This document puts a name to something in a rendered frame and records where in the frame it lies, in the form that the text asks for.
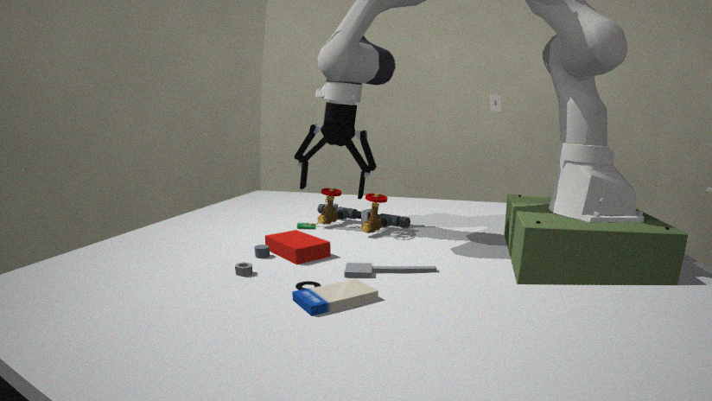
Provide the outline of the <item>dark grey cylinder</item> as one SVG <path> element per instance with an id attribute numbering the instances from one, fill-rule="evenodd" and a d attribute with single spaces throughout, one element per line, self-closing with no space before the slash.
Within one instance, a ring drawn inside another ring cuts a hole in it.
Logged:
<path id="1" fill-rule="evenodd" d="M 269 258 L 270 248 L 268 245 L 256 245 L 255 246 L 255 257 L 256 258 Z"/>

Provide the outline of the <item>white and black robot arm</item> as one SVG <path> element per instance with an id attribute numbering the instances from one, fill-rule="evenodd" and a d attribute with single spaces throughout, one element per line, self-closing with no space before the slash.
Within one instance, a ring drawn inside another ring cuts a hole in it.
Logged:
<path id="1" fill-rule="evenodd" d="M 395 70 L 392 54 L 363 35 L 379 13 L 424 1 L 356 0 L 319 53 L 318 66 L 327 84 L 315 96 L 354 105 L 360 103 L 362 83 L 388 82 Z M 622 28 L 585 0 L 525 1 L 557 33 L 543 50 L 558 99 L 560 142 L 565 142 L 557 143 L 549 210 L 587 222 L 644 222 L 643 211 L 636 211 L 633 186 L 613 165 L 614 152 L 601 147 L 607 146 L 607 108 L 594 77 L 614 70 L 626 58 Z"/>

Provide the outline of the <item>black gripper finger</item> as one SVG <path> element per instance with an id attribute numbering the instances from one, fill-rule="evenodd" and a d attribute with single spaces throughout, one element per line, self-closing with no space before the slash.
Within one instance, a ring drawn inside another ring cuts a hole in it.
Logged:
<path id="1" fill-rule="evenodd" d="M 366 130 L 355 130 L 355 135 L 358 137 L 358 139 L 360 139 L 363 151 L 365 152 L 365 155 L 366 155 L 366 160 L 368 162 L 368 166 L 367 166 L 366 162 L 364 161 L 364 159 L 362 158 L 361 154 L 358 152 L 358 150 L 354 146 L 352 139 L 350 141 L 348 141 L 348 139 L 346 138 L 346 136 L 343 132 L 339 133 L 340 139 L 343 141 L 343 143 L 349 149 L 349 151 L 353 155 L 355 161 L 362 169 L 362 172 L 360 175 L 359 195 L 358 195 L 358 199 L 361 199 L 363 197 L 363 193 L 364 193 L 365 179 L 366 179 L 366 177 L 368 177 L 370 175 L 371 171 L 373 171 L 376 168 L 376 163 L 374 162 L 370 146 L 367 142 L 367 131 Z"/>
<path id="2" fill-rule="evenodd" d="M 315 134 L 321 130 L 321 127 L 322 126 L 319 126 L 317 124 L 312 124 L 310 126 L 308 135 L 306 136 L 301 147 L 295 154 L 295 159 L 299 161 L 298 165 L 302 168 L 300 189 L 304 189 L 306 187 L 308 174 L 308 159 L 311 158 L 324 144 L 327 143 L 327 140 L 334 135 L 333 131 L 329 131 L 328 134 L 324 138 L 322 138 L 322 140 L 320 140 L 318 144 L 316 144 L 316 146 L 314 146 L 305 156 L 303 156 L 303 153 L 313 140 Z"/>

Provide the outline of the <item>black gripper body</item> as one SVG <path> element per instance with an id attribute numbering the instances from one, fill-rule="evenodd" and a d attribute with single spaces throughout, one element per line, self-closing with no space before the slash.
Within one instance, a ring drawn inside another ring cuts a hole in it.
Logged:
<path id="1" fill-rule="evenodd" d="M 327 140 L 327 143 L 330 145 L 336 144 L 338 146 L 344 146 L 345 144 L 339 137 L 339 133 L 341 132 L 345 134 L 348 141 L 355 136 L 354 125 L 356 111 L 356 105 L 326 103 L 324 124 L 321 127 L 321 133 L 323 136 L 326 136 L 329 131 L 334 132 L 334 135 Z"/>

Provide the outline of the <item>grey hex nut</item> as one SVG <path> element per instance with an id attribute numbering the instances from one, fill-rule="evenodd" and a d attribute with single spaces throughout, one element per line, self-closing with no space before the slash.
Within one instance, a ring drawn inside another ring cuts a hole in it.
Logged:
<path id="1" fill-rule="evenodd" d="M 242 267 L 240 267 L 242 266 Z M 250 263 L 237 263 L 235 265 L 235 271 L 237 276 L 247 277 L 252 275 L 252 264 Z"/>

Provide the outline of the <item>red flat rectangular block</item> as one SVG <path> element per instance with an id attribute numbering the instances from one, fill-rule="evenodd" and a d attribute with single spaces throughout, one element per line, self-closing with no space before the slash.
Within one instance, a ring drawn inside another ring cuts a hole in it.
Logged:
<path id="1" fill-rule="evenodd" d="M 294 264 L 331 257 L 330 242 L 297 230 L 265 235 L 270 251 Z"/>

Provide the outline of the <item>black rubber o-ring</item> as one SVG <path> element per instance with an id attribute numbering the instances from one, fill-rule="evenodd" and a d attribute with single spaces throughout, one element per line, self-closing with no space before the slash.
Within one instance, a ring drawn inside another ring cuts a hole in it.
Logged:
<path id="1" fill-rule="evenodd" d="M 297 288 L 298 290 L 305 290 L 306 288 L 303 288 L 303 287 L 302 287 L 302 286 L 305 285 L 305 284 L 312 284 L 312 285 L 314 285 L 315 287 L 321 286 L 319 283 L 307 281 L 307 282 L 300 282 L 300 283 L 298 283 L 298 284 L 296 285 L 296 288 Z"/>

